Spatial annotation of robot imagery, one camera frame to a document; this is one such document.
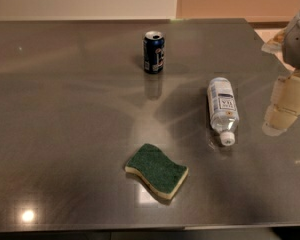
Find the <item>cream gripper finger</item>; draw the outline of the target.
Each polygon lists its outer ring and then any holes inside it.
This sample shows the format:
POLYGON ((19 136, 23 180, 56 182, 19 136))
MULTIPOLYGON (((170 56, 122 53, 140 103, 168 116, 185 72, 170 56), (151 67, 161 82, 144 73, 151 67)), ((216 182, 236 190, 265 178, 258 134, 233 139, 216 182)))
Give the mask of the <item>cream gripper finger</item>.
POLYGON ((270 54, 281 52, 285 34, 286 29, 281 29, 271 39, 269 39, 266 43, 263 44, 261 50, 270 54))
POLYGON ((268 136, 279 136, 286 132, 300 116, 300 69, 289 76, 279 76, 274 83, 263 132, 268 136))

